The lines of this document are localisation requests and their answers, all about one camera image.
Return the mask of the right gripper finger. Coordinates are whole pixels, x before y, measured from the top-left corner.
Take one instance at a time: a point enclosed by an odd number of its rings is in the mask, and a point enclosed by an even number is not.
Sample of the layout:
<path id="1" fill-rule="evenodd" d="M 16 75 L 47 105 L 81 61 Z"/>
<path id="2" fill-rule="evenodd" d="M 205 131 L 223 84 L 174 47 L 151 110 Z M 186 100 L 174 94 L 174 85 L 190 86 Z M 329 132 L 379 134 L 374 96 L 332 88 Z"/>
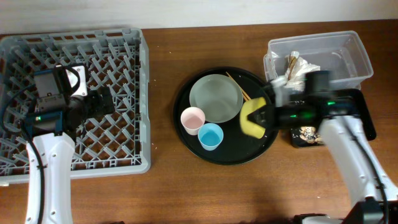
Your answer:
<path id="1" fill-rule="evenodd" d="M 274 105 L 264 105 L 252 113 L 255 120 L 270 120 L 274 118 Z"/>
<path id="2" fill-rule="evenodd" d="M 267 119 L 262 115 L 249 114 L 248 121 L 250 121 L 256 125 L 259 125 L 262 128 L 267 128 Z"/>

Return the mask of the yellow bowl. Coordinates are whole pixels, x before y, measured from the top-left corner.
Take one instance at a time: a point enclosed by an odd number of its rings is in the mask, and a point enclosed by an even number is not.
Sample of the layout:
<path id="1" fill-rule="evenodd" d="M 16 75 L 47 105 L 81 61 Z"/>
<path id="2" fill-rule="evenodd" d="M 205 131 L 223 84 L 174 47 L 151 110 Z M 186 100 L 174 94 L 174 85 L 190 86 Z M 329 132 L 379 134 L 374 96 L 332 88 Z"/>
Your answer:
<path id="1" fill-rule="evenodd" d="M 264 105 L 266 105 L 266 100 L 263 97 L 251 99 L 243 103 L 239 114 L 239 124 L 244 134 L 257 139 L 261 139 L 265 135 L 265 128 L 248 119 L 249 114 Z"/>

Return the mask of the food scraps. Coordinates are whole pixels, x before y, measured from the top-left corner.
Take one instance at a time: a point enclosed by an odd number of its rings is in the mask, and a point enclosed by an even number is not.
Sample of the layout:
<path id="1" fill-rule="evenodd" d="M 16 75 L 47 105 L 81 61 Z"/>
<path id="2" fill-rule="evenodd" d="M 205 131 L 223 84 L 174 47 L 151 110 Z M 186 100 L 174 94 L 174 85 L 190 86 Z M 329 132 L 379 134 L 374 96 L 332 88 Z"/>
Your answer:
<path id="1" fill-rule="evenodd" d="M 310 126 L 303 126 L 299 129 L 300 138 L 309 144 L 321 143 L 322 138 L 317 133 L 316 128 Z"/>

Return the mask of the white napkin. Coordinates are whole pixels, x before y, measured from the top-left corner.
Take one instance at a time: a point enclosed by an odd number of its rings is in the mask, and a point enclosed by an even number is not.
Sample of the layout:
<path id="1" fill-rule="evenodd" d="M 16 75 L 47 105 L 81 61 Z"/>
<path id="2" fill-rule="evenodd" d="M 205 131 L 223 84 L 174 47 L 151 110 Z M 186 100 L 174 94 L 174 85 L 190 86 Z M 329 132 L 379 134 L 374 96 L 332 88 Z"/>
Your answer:
<path id="1" fill-rule="evenodd" d="M 285 71 L 285 77 L 287 78 L 286 87 L 291 88 L 295 91 L 304 91 L 305 87 L 305 74 L 308 72 L 320 71 L 319 65 L 308 63 L 305 59 L 300 56 L 298 51 L 292 51 L 288 56 L 288 66 L 290 62 L 290 56 L 297 57 L 297 62 L 292 70 L 291 79 L 288 79 L 287 70 Z"/>

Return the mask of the blue cup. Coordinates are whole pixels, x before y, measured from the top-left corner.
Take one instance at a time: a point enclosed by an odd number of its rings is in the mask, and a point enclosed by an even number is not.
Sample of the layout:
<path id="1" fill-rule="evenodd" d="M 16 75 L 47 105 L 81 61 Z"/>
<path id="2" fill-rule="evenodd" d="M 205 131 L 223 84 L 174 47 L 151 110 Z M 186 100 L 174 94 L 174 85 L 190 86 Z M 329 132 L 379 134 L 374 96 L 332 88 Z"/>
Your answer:
<path id="1" fill-rule="evenodd" d="M 215 123 L 204 124 L 198 132 L 198 140 L 207 151 L 214 151 L 223 141 L 222 128 Z"/>

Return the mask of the gold foil wrapper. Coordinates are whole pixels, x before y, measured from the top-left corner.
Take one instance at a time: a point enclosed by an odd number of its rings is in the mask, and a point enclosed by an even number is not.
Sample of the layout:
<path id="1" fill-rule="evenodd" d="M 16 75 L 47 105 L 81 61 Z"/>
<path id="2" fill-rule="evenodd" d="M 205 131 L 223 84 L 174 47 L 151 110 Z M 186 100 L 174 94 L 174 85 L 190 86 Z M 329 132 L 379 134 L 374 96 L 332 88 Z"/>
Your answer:
<path id="1" fill-rule="evenodd" d="M 289 62 L 289 66 L 288 66 L 288 69 L 287 69 L 287 74 L 288 74 L 287 77 L 290 80 L 291 79 L 292 70 L 293 70 L 293 68 L 294 68 L 294 66 L 295 66 L 295 64 L 297 62 L 297 57 L 290 56 L 289 59 L 290 59 L 290 62 Z"/>

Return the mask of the pink cup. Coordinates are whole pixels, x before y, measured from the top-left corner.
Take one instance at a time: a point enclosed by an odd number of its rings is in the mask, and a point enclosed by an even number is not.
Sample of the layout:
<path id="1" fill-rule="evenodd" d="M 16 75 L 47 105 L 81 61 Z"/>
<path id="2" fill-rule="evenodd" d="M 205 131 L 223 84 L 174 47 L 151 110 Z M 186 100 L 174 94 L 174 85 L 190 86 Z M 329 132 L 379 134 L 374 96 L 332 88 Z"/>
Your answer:
<path id="1" fill-rule="evenodd" d="M 189 107 L 183 110 L 180 122 L 189 135 L 195 136 L 205 123 L 205 114 L 197 107 Z"/>

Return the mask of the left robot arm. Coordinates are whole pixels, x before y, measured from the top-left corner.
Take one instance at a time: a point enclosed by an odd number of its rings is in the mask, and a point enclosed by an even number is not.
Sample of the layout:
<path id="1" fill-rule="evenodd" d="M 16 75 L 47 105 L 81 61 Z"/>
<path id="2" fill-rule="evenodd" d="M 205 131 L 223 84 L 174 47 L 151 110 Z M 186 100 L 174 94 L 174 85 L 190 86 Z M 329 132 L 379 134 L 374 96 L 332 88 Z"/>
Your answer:
<path id="1" fill-rule="evenodd" d="M 78 127 L 115 111 L 108 87 L 89 90 L 82 63 L 34 72 L 38 96 L 22 120 L 27 140 L 29 194 L 26 223 L 72 223 L 71 166 Z"/>

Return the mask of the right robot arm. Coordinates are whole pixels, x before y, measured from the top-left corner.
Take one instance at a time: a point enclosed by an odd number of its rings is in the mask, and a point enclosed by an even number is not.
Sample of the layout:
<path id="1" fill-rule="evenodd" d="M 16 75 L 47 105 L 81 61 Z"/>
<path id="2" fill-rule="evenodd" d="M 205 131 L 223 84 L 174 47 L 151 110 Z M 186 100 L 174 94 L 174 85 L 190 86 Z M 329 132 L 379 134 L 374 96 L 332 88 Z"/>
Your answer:
<path id="1" fill-rule="evenodd" d="M 351 210 L 342 219 L 324 214 L 294 216 L 294 223 L 397 223 L 397 186 L 379 163 L 363 129 L 356 102 L 339 97 L 330 87 L 330 72 L 309 72 L 304 91 L 292 94 L 285 89 L 285 77 L 266 85 L 275 97 L 243 103 L 240 127 L 244 134 L 262 138 L 266 131 L 314 127 L 320 134 L 341 172 L 351 197 Z"/>

